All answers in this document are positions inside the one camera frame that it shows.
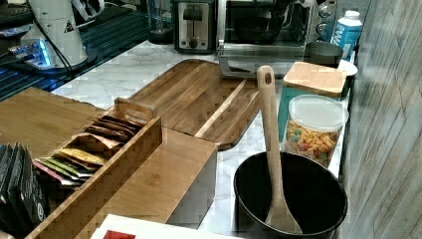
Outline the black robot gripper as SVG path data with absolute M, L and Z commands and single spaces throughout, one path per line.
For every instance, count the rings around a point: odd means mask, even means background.
M 291 17 L 289 8 L 299 3 L 300 0 L 273 0 L 271 18 L 268 23 L 268 32 L 275 35 L 288 25 Z

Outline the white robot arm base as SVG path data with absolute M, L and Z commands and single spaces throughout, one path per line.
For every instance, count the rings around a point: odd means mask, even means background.
M 74 12 L 85 24 L 105 9 L 105 0 L 27 0 L 33 25 L 20 44 L 9 51 L 20 61 L 41 70 L 70 71 L 88 59 Z

